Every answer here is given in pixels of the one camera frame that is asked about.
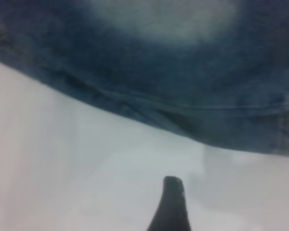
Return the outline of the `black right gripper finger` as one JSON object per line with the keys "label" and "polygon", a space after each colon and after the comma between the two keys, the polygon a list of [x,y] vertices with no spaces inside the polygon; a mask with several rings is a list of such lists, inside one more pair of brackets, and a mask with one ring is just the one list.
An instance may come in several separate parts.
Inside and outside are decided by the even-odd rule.
{"label": "black right gripper finger", "polygon": [[147,231],[191,231],[181,179],[166,176],[159,205]]}

